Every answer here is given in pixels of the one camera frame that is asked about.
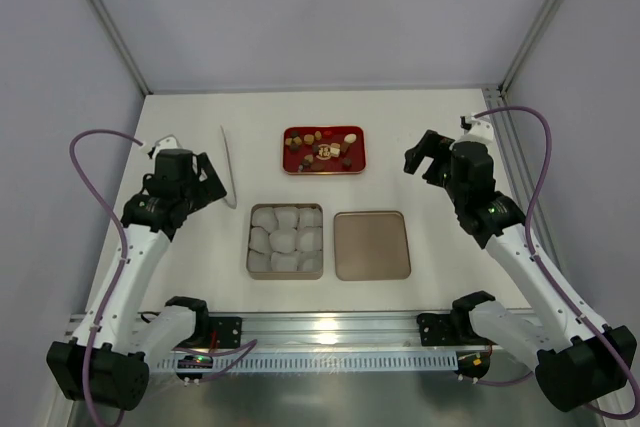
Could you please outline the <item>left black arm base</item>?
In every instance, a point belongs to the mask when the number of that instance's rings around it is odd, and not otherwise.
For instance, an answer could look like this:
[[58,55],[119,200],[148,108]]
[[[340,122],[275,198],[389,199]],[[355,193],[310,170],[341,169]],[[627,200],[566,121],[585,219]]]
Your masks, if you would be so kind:
[[195,313],[192,333],[178,344],[180,348],[217,350],[234,349],[241,345],[241,317],[210,314],[204,300],[191,297],[174,296],[165,306],[184,307]]

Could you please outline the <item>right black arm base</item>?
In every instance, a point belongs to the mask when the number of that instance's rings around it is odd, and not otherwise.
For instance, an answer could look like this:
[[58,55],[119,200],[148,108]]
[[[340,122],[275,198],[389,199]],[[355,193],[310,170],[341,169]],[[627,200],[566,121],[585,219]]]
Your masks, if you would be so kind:
[[470,313],[480,304],[495,301],[485,291],[477,291],[452,302],[448,313],[421,313],[416,317],[421,345],[436,346],[481,346],[491,342],[473,330]]

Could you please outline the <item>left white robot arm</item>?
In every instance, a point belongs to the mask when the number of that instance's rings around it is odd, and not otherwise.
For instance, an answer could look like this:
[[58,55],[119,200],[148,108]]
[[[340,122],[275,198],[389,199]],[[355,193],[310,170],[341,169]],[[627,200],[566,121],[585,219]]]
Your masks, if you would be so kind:
[[147,389],[150,369],[178,346],[208,338],[205,301],[174,296],[140,331],[138,310],[156,267],[193,213],[227,194],[208,156],[162,149],[142,190],[116,220],[121,245],[89,312],[67,342],[51,344],[46,362],[72,401],[131,411]]

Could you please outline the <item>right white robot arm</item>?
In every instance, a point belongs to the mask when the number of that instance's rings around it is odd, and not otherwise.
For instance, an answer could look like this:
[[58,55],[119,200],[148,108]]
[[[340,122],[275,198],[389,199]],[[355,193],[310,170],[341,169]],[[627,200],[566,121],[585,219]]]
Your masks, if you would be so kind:
[[506,271],[539,320],[533,324],[480,291],[452,304],[459,337],[503,347],[562,412],[625,386],[637,391],[630,370],[634,335],[625,326],[610,327],[591,310],[540,249],[523,211],[497,190],[487,146],[428,130],[406,151],[405,172],[415,173],[426,158],[432,163],[424,180],[447,192],[461,228]]

